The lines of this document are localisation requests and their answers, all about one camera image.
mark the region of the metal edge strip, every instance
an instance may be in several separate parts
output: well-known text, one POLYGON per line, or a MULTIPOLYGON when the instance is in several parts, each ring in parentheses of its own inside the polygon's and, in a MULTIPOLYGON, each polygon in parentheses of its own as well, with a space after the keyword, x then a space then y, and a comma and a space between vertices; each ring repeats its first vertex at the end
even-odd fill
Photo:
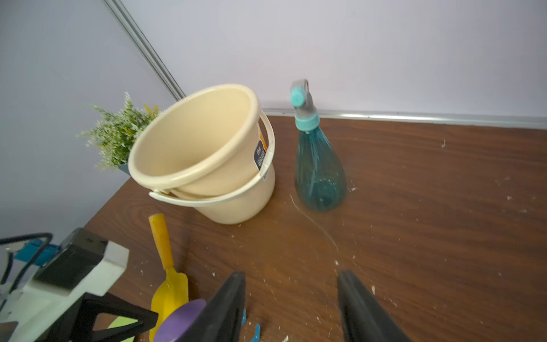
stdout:
POLYGON ((157 55, 152 45, 148 42, 141 29, 137 26, 137 23, 133 20, 125 6, 120 0, 103 0, 106 6, 110 9, 110 12, 118 19, 118 22, 123 27, 127 35, 135 43, 137 49, 141 52, 144 59, 148 62, 148 65, 154 70, 154 72, 161 79, 165 87, 173 95, 176 101, 185 97, 184 92, 178 86, 177 82, 171 76, 171 73, 161 61, 161 58, 157 55))
MULTIPOLYGON (((293 109, 263 109, 266 115, 294 116, 293 109)), ((402 112, 359 112, 359 111, 320 111, 319 116, 326 119, 353 119, 373 121, 398 121, 407 123, 427 123, 441 125, 488 126, 509 128, 530 128, 547 130, 547 118, 509 117, 503 115, 475 114, 431 114, 402 112)))

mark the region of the black cable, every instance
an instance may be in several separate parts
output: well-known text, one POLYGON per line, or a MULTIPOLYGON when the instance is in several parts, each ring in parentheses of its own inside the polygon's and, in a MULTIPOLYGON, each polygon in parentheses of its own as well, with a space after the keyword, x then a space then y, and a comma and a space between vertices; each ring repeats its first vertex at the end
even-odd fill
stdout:
POLYGON ((5 267, 4 275, 0 281, 0 285, 4 285, 8 281, 9 273, 11 272, 11 266, 13 265, 13 252, 8 252, 8 265, 5 267))
POLYGON ((33 239, 45 239, 45 241, 42 243, 40 248, 34 253, 32 258, 23 266, 23 268, 19 271, 17 274, 17 277, 13 281, 13 285, 9 289, 9 293, 13 292, 19 285, 19 282, 21 282, 21 279, 25 275, 25 272, 27 269, 38 259, 40 254, 48 248, 49 243, 51 242, 51 239, 53 239, 53 235, 51 233, 36 233, 36 234, 27 234, 27 235, 19 235, 19 236, 13 236, 8 237, 6 239, 0 239, 0 245, 5 244, 12 244, 13 242, 19 242, 19 241, 26 241, 26 240, 33 240, 33 239))

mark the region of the plant pot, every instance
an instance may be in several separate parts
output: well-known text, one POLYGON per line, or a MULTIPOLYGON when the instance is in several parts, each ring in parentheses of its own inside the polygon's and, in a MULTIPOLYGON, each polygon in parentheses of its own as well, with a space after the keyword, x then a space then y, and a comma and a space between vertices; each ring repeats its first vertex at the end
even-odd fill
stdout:
POLYGON ((129 174, 129 166, 127 164, 121 164, 121 165, 118 165, 118 168, 122 171, 124 171, 126 174, 129 174))

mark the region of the spray nozzle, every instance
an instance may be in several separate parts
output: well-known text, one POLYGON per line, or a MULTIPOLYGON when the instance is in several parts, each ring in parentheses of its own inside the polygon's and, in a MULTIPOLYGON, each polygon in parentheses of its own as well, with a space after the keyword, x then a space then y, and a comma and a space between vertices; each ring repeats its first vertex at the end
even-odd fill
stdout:
POLYGON ((290 102, 296 111, 296 126, 299 130, 311 131, 319 126, 319 116, 313 105, 307 79, 299 79, 290 86, 290 102))

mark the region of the wooden table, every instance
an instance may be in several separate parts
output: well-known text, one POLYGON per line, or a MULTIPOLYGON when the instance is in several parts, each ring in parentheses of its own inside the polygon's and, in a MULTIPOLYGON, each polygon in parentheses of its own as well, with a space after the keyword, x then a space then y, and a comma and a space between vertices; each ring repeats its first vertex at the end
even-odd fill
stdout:
POLYGON ((246 273, 241 341, 255 323, 261 341, 343 341, 342 269, 414 341, 547 337, 547 131, 323 120, 355 190, 315 213, 295 195, 294 119, 270 120, 276 188, 251 220, 215 224, 129 180, 85 226, 131 250, 113 294, 150 306, 165 273, 148 216, 161 212, 191 299, 246 273))

